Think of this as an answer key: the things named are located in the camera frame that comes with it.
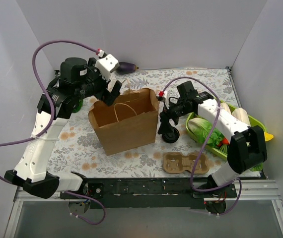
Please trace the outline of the brown paper bag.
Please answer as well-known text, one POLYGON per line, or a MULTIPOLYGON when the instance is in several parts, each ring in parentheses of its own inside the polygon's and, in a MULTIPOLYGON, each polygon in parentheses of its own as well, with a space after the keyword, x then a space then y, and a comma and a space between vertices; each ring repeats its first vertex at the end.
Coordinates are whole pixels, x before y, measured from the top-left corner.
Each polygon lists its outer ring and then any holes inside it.
POLYGON ((88 120, 107 156, 155 142, 159 101, 149 88, 128 89, 111 106, 96 101, 88 120))

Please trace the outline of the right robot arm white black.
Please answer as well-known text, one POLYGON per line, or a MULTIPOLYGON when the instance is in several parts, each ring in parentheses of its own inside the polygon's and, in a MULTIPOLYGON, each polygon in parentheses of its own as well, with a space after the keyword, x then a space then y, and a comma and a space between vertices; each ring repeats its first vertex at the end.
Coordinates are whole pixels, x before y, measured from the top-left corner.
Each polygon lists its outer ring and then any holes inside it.
POLYGON ((208 177, 207 183, 193 188, 196 192, 208 192, 218 197, 225 192, 226 186, 239 179, 240 174, 267 160, 264 130, 258 125, 249 126, 236 119, 221 108, 220 99, 212 89, 199 93, 192 81, 193 78, 186 77, 186 82, 177 86, 180 97, 176 103, 169 101, 165 90, 159 92, 157 99, 164 106, 159 114, 158 134, 167 143, 176 142, 179 133, 170 121, 178 124, 179 117, 196 113, 211 122, 212 129, 217 128, 225 136, 229 142, 226 163, 208 177))

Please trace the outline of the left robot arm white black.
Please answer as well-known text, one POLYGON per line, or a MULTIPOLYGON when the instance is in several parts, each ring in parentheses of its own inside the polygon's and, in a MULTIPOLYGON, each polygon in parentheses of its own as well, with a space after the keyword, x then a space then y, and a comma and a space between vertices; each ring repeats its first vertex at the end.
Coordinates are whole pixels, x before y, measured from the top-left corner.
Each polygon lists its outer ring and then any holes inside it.
POLYGON ((120 81, 108 91, 111 73, 118 67, 118 60, 111 54, 62 62, 60 74, 39 100, 31 141, 15 168, 5 172, 5 179, 40 198, 49 198, 56 191, 71 191, 75 197, 84 198, 88 194, 85 176, 76 172, 53 175, 47 171, 48 161, 62 129, 83 99, 94 96, 111 106, 120 95, 120 81))

